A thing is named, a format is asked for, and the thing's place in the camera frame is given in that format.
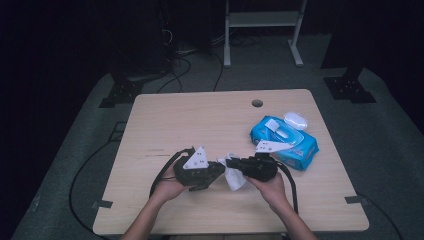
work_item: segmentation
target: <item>white plastic lid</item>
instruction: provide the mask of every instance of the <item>white plastic lid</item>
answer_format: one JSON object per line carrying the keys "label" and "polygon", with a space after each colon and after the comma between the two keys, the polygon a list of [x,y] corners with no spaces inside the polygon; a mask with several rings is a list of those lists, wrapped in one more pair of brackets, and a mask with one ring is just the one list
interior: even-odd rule
{"label": "white plastic lid", "polygon": [[284,122],[296,130],[305,130],[308,127],[308,120],[295,112],[287,112],[284,115]]}

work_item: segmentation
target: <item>hand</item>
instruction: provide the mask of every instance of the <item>hand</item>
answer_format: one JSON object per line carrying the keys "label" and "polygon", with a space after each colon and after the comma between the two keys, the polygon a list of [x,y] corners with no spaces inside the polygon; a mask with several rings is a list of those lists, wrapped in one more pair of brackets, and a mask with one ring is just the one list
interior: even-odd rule
{"label": "hand", "polygon": [[281,204],[289,204],[281,173],[277,172],[275,177],[267,182],[261,182],[247,176],[245,176],[245,178],[259,190],[262,197],[270,205],[274,212],[277,206],[280,206]]}
{"label": "hand", "polygon": [[165,203],[178,197],[184,190],[189,188],[183,186],[175,179],[174,164],[164,172],[162,175],[163,180],[158,183],[151,198]]}

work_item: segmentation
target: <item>white tissue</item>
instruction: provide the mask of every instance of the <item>white tissue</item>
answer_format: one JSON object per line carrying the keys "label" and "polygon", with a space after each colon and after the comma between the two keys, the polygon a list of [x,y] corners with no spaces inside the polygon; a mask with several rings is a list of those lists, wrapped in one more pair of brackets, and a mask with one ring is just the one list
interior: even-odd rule
{"label": "white tissue", "polygon": [[[231,157],[238,158],[234,154],[228,153],[226,159],[231,159]],[[225,166],[225,179],[227,179],[227,183],[228,186],[230,186],[231,191],[236,191],[246,183],[246,179],[243,177],[243,173],[240,170],[228,168],[226,159],[218,158],[217,160]]]}

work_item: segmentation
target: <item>person's left hand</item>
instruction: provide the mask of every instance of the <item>person's left hand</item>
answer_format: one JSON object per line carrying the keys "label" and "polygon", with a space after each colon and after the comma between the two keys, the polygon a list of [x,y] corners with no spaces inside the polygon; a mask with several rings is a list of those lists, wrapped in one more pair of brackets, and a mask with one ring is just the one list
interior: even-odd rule
{"label": "person's left hand", "polygon": [[172,164],[162,175],[162,180],[158,183],[153,192],[152,197],[166,202],[178,197],[184,190],[189,187],[183,186],[175,178],[174,164]]}

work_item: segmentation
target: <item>person's right hand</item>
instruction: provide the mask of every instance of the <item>person's right hand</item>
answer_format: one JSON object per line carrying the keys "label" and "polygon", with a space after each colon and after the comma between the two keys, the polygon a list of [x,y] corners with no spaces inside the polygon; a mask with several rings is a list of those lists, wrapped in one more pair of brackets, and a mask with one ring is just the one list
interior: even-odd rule
{"label": "person's right hand", "polygon": [[259,190],[262,197],[274,212],[275,208],[278,206],[287,206],[287,204],[290,205],[287,200],[286,189],[281,173],[277,172],[277,175],[267,182],[261,182],[247,176],[245,176],[245,178]]}

